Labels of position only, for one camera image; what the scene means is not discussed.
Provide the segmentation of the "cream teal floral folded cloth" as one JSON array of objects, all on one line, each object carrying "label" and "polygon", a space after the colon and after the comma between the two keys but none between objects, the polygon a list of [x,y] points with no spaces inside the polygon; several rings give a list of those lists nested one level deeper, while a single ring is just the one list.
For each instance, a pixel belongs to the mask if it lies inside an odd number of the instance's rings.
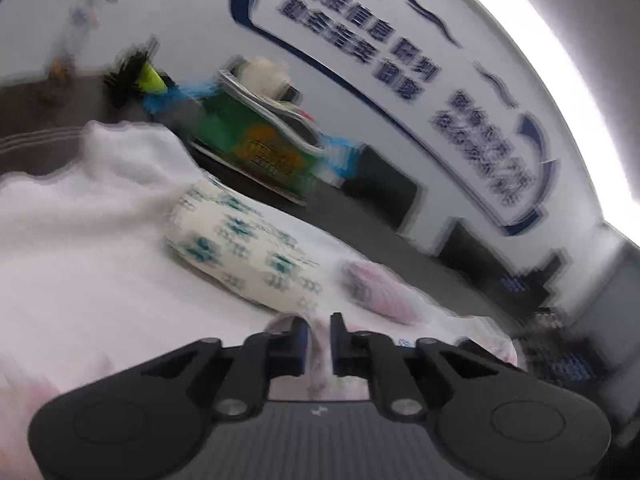
[{"label": "cream teal floral folded cloth", "polygon": [[319,263],[254,200],[213,177],[186,190],[169,216],[168,246],[230,292],[277,312],[318,307]]}]

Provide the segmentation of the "green zipper storage bag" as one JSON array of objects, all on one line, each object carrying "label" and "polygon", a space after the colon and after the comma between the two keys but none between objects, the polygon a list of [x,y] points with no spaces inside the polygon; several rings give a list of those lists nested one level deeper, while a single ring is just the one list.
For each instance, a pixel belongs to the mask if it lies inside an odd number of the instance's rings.
[{"label": "green zipper storage bag", "polygon": [[303,202],[324,157],[316,124],[287,102],[258,96],[228,70],[202,102],[193,133],[197,146],[278,193]]}]

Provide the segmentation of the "pink floral garment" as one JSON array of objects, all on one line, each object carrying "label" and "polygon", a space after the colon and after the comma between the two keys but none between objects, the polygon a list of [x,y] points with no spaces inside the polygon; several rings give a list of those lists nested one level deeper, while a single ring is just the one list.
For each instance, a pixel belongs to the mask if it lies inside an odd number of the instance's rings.
[{"label": "pink floral garment", "polygon": [[[280,378],[270,387],[270,396],[278,400],[361,400],[367,396],[364,381],[356,378],[332,378],[329,322],[318,315],[279,314],[267,325],[270,334],[290,328],[302,318],[309,326],[305,349],[305,371],[299,378]],[[395,344],[411,347],[413,341],[427,336],[460,344],[469,339],[503,362],[518,362],[512,340],[490,318],[457,316],[438,310],[427,313],[416,325],[390,323]],[[12,356],[1,355],[1,477],[3,479],[40,479],[38,467],[27,444],[27,426],[44,402],[64,390],[47,376],[30,374]]]}]

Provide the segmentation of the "black office chair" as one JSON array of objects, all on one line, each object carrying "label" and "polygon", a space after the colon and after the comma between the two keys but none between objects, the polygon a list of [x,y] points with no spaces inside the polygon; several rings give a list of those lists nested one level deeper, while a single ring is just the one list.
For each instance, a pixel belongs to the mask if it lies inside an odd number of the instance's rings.
[{"label": "black office chair", "polygon": [[517,269],[462,219],[450,222],[436,259],[512,318],[526,318],[553,297],[548,285],[565,263],[562,250],[552,250],[536,266]]},{"label": "black office chair", "polygon": [[343,181],[347,196],[369,207],[395,232],[399,232],[421,195],[421,187],[370,145],[358,154],[355,169]]}]

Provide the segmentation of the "blue wall sign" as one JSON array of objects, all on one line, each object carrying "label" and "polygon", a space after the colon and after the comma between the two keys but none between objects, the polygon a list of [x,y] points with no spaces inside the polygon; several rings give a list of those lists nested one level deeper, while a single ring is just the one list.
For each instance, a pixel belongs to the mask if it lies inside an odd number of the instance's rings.
[{"label": "blue wall sign", "polygon": [[396,128],[454,182],[468,199],[507,236],[521,235],[544,218],[542,204],[553,178],[547,139],[531,114],[524,112],[503,81],[478,63],[473,75],[484,92],[513,115],[508,131],[492,120],[484,105],[467,88],[427,93],[444,80],[439,63],[356,0],[283,0],[279,13],[308,29],[332,48],[371,70],[371,84],[386,89],[399,102],[413,107],[431,105],[434,113],[410,125],[388,106],[337,73],[304,49],[259,26],[254,14],[260,0],[230,0],[236,24],[256,32],[338,84]]}]

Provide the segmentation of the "white fluffy blanket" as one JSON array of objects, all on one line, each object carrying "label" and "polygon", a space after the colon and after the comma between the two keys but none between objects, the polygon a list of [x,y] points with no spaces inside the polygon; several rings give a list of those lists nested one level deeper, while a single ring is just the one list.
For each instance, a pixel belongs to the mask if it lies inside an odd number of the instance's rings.
[{"label": "white fluffy blanket", "polygon": [[[290,214],[207,177],[163,127],[90,122],[79,131],[39,131],[3,142],[1,151],[1,474],[35,479],[27,444],[35,411],[59,393],[88,384],[198,337],[239,342],[286,325],[293,313],[311,325],[311,368],[277,379],[276,400],[360,400],[366,385],[329,372],[329,317],[344,313],[404,344],[418,333],[476,341],[515,363],[511,339],[495,322],[460,316],[411,286],[402,299],[419,321],[401,325],[353,304],[341,286],[355,249]],[[246,209],[287,252],[307,256],[324,285],[318,299],[242,297],[183,258],[171,214],[194,191]]]}]

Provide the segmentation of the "yellow-green black object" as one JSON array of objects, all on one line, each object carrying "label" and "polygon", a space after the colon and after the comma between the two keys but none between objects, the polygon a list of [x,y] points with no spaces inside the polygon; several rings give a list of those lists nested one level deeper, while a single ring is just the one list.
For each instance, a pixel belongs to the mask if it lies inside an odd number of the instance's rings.
[{"label": "yellow-green black object", "polygon": [[145,44],[135,44],[103,75],[104,92],[112,107],[123,108],[130,101],[142,100],[147,94],[161,96],[175,85],[152,63],[159,46],[155,36]]}]

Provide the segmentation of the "cream cloth on chair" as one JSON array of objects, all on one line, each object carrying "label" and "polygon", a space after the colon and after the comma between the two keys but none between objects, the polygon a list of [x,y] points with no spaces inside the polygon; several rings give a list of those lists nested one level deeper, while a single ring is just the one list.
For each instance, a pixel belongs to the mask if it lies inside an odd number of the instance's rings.
[{"label": "cream cloth on chair", "polygon": [[252,58],[239,70],[238,76],[243,87],[273,100],[280,100],[291,85],[288,66],[275,63],[268,58]]}]

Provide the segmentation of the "pink folded cloth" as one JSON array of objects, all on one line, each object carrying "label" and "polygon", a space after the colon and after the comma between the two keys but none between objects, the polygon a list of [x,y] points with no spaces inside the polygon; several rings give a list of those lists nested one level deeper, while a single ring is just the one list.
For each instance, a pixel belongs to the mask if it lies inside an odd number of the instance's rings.
[{"label": "pink folded cloth", "polygon": [[374,262],[346,261],[341,283],[350,300],[360,308],[402,325],[421,321],[416,292],[386,266]]}]

